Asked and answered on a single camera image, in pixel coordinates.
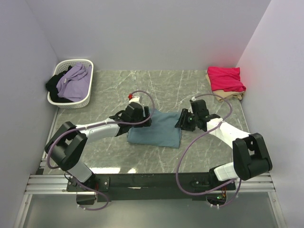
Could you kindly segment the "teal blue t shirt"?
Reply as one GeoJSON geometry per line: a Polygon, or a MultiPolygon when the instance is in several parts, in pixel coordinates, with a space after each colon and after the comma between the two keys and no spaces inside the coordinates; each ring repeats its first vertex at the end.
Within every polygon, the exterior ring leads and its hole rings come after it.
{"type": "Polygon", "coordinates": [[[179,112],[162,113],[156,109],[151,117],[151,126],[131,128],[127,135],[127,142],[178,149],[181,142],[181,129],[176,128],[175,125],[179,117],[179,112]]]}

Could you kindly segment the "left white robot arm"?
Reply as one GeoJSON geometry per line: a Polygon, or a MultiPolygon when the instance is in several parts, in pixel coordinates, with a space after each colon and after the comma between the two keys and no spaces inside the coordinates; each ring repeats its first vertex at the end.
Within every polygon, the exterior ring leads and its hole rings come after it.
{"type": "Polygon", "coordinates": [[[83,190],[96,190],[96,175],[81,161],[85,145],[103,138],[120,136],[132,127],[149,127],[151,124],[149,107],[130,102],[126,109],[101,122],[78,126],[65,122],[48,141],[45,152],[58,168],[73,176],[83,190]]]}

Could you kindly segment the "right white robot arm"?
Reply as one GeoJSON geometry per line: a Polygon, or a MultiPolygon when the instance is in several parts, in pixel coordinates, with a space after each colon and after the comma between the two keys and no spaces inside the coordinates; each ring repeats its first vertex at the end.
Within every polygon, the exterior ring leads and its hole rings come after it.
{"type": "Polygon", "coordinates": [[[202,130],[232,149],[233,161],[209,170],[209,191],[218,190],[235,180],[247,181],[272,170],[273,165],[264,138],[227,123],[217,114],[210,114],[204,100],[191,100],[190,109],[183,108],[175,128],[193,132],[202,130]]]}

